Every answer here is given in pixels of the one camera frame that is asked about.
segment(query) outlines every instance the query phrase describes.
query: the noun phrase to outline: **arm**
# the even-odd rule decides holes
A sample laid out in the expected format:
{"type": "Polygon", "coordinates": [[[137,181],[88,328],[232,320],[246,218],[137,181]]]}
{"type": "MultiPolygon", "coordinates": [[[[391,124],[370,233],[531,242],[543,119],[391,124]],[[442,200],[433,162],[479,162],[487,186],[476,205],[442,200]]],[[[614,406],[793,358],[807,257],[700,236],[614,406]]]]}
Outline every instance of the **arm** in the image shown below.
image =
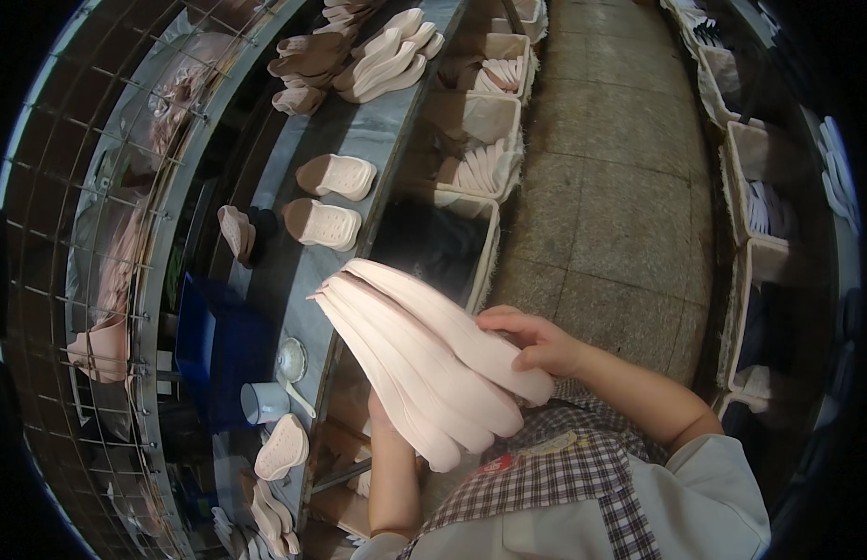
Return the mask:
{"type": "Polygon", "coordinates": [[[482,329],[506,330],[526,347],[512,364],[516,371],[542,367],[581,380],[671,454],[699,435],[723,432],[713,411],[686,387],[577,341],[542,317],[499,306],[476,322],[482,329]]]}
{"type": "Polygon", "coordinates": [[[415,450],[393,427],[377,394],[368,397],[372,420],[372,485],[368,522],[372,536],[398,533],[412,539],[421,527],[421,491],[415,450]]]}

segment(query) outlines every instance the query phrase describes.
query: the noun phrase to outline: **wire mesh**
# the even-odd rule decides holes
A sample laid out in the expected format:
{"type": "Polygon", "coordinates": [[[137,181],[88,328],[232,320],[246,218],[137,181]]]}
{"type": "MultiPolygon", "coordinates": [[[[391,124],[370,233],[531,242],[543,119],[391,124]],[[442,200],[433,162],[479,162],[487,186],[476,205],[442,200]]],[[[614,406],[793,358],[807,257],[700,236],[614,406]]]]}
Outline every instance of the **wire mesh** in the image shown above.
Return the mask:
{"type": "Polygon", "coordinates": [[[149,320],[134,291],[139,275],[159,273],[148,264],[151,231],[167,218],[159,209],[189,126],[207,118],[227,69],[283,4],[86,3],[49,53],[5,156],[2,354],[34,459],[102,558],[195,557],[174,497],[160,490],[161,442],[133,429],[158,422],[140,406],[138,376],[156,372],[132,353],[149,320]]]}

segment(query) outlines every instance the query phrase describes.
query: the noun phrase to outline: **white mug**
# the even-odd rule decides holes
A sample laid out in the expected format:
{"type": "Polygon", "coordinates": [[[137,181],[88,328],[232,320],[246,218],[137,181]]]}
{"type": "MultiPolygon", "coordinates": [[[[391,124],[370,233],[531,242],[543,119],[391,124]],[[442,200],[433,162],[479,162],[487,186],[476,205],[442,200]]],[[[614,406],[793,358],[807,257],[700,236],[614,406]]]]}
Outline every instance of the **white mug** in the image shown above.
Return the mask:
{"type": "Polygon", "coordinates": [[[290,412],[290,399],[279,383],[241,386],[241,409],[251,426],[276,422],[290,412]]]}

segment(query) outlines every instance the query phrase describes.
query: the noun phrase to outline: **hand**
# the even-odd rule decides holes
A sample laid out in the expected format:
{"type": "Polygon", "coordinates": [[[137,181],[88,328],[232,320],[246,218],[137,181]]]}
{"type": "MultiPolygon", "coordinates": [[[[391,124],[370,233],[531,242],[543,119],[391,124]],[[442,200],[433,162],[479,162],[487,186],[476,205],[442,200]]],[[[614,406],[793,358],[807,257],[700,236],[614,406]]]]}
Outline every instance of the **hand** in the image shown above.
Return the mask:
{"type": "Polygon", "coordinates": [[[573,377],[580,372],[582,355],[588,346],[547,319],[527,315],[511,306],[497,306],[481,313],[476,323],[484,330],[505,330],[523,349],[511,364],[515,371],[541,367],[557,377],[573,377]]]}

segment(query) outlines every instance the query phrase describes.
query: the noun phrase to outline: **tiled floor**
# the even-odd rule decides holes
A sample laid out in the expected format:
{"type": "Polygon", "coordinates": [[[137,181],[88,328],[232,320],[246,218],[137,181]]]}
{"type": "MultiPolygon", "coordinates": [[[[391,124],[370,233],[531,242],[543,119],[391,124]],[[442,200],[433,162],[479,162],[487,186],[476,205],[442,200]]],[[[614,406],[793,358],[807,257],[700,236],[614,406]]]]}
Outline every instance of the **tiled floor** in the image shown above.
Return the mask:
{"type": "MultiPolygon", "coordinates": [[[[488,304],[689,385],[713,230],[680,55],[656,7],[552,0],[550,10],[523,189],[488,304]]],[[[475,465],[465,463],[431,479],[427,511],[475,465]]]]}

